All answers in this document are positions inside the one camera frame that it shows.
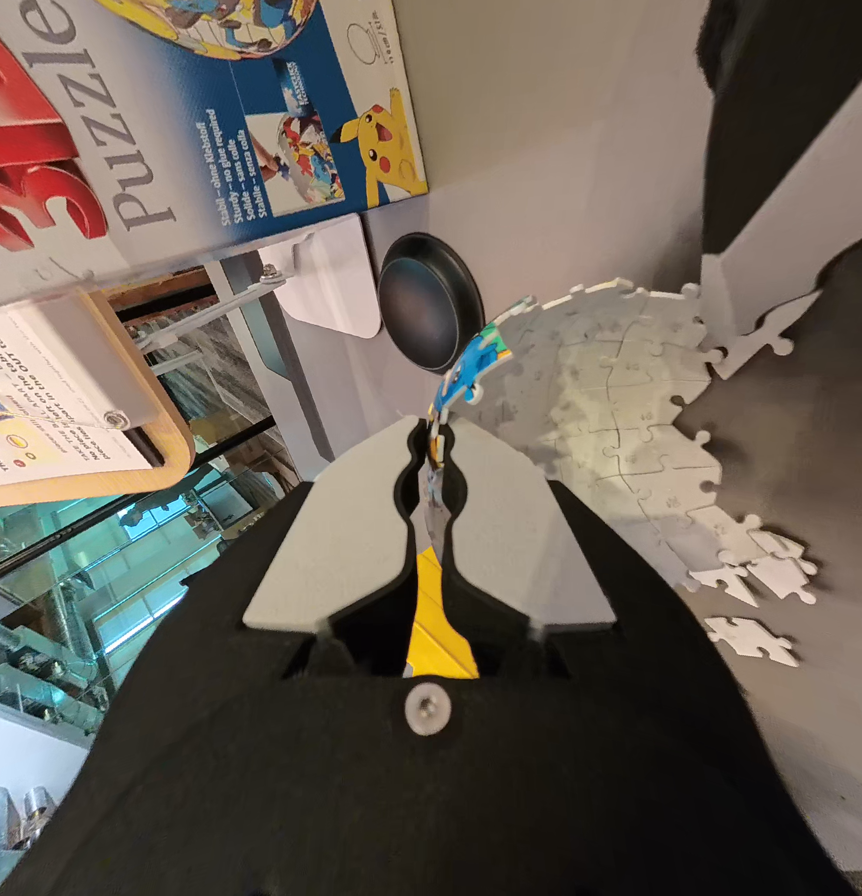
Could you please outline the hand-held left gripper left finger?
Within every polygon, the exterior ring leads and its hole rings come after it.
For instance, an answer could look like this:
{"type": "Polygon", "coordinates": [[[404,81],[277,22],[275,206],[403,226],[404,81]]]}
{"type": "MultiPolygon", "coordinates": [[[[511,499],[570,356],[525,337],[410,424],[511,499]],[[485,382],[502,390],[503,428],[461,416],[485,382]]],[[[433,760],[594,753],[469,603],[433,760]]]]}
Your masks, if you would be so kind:
{"type": "Polygon", "coordinates": [[[417,609],[411,515],[425,420],[403,417],[347,450],[306,491],[243,615],[252,630],[334,639],[400,678],[417,609]]]}

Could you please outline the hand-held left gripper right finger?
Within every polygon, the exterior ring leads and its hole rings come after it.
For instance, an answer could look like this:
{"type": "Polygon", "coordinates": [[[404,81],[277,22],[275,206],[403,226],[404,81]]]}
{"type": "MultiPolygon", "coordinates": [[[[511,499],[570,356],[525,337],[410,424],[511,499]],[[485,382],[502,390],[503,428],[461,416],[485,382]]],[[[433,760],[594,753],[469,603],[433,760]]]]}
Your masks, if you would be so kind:
{"type": "Polygon", "coordinates": [[[616,624],[543,472],[469,420],[452,418],[427,466],[427,530],[445,615],[483,678],[533,674],[554,640],[616,624]]]}

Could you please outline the partly built puzzle ball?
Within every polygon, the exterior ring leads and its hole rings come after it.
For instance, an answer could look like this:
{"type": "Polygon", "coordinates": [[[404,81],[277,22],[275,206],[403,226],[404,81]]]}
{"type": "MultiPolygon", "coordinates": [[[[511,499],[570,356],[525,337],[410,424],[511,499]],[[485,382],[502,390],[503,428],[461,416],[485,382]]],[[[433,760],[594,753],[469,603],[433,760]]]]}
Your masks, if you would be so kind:
{"type": "Polygon", "coordinates": [[[716,504],[710,433],[674,424],[711,383],[720,350],[702,351],[700,288],[678,293],[622,279],[525,297],[465,346],[428,409],[438,428],[465,419],[562,482],[671,586],[723,588],[756,607],[754,581],[813,604],[816,568],[756,516],[716,504]]]}

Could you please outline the printed puzzle box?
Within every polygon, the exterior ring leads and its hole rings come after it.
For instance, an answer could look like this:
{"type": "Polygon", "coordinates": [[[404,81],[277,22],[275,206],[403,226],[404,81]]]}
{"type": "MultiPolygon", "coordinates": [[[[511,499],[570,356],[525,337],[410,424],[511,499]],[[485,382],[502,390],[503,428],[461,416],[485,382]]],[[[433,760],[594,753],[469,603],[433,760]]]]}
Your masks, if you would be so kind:
{"type": "Polygon", "coordinates": [[[391,2],[0,1],[0,307],[427,191],[391,2]]]}

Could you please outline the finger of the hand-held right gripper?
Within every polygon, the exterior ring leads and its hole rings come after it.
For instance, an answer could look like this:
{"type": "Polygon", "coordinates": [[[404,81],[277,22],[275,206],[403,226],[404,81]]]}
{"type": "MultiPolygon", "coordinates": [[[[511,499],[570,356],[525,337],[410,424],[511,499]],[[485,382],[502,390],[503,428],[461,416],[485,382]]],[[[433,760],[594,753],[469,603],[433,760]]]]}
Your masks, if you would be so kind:
{"type": "Polygon", "coordinates": [[[702,258],[708,361],[794,349],[786,330],[828,264],[862,241],[862,82],[721,253],[702,258]]]}

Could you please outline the white document stand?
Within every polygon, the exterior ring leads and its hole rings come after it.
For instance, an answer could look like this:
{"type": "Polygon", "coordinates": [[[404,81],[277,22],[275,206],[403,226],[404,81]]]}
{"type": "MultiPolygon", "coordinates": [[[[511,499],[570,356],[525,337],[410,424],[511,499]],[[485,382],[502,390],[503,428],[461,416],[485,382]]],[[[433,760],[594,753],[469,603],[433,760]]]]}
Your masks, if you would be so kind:
{"type": "MultiPolygon", "coordinates": [[[[357,215],[350,214],[314,228],[295,231],[292,236],[260,249],[258,256],[264,267],[253,283],[240,290],[224,292],[212,305],[136,340],[130,339],[112,308],[103,315],[93,297],[80,291],[58,297],[81,297],[110,333],[114,347],[119,349],[125,364],[147,392],[156,378],[153,374],[144,375],[138,367],[143,355],[165,349],[192,330],[232,310],[257,303],[270,294],[274,294],[281,309],[297,321],[362,339],[377,335],[381,326],[380,311],[373,270],[357,215]]],[[[17,304],[42,303],[58,297],[17,304]]]]}

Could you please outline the black round ball stand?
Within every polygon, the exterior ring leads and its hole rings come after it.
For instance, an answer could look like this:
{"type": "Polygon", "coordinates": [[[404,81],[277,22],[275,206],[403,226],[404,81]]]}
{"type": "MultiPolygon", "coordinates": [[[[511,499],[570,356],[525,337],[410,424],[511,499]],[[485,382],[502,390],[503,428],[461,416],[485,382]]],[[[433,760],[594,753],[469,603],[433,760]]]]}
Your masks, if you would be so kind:
{"type": "Polygon", "coordinates": [[[445,241],[425,232],[397,238],[377,284],[382,324],[412,364],[445,374],[486,325],[470,269],[445,241]]]}

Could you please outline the puzzle pieces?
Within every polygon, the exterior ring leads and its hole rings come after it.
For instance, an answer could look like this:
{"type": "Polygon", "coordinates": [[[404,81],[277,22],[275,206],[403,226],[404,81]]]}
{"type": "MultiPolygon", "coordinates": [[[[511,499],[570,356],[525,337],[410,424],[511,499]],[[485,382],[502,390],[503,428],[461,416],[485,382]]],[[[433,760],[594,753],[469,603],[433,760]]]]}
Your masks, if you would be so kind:
{"type": "MultiPolygon", "coordinates": [[[[712,570],[691,571],[691,581],[721,589],[729,597],[758,609],[748,579],[752,578],[777,599],[793,597],[811,606],[816,597],[810,589],[817,565],[805,558],[805,548],[778,533],[754,526],[754,517],[744,520],[744,536],[733,547],[717,552],[719,565],[712,570]]],[[[727,644],[740,657],[765,658],[797,667],[793,644],[772,633],[754,618],[708,617],[706,633],[714,644],[727,644]]]]}

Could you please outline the printed instruction sheet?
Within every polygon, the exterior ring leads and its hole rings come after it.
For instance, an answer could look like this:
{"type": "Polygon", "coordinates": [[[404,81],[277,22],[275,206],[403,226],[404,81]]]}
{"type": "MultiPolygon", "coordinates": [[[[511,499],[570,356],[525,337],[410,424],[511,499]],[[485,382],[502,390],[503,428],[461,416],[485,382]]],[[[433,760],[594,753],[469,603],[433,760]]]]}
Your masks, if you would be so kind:
{"type": "Polygon", "coordinates": [[[81,297],[0,309],[0,487],[161,466],[158,411],[81,297]]]}

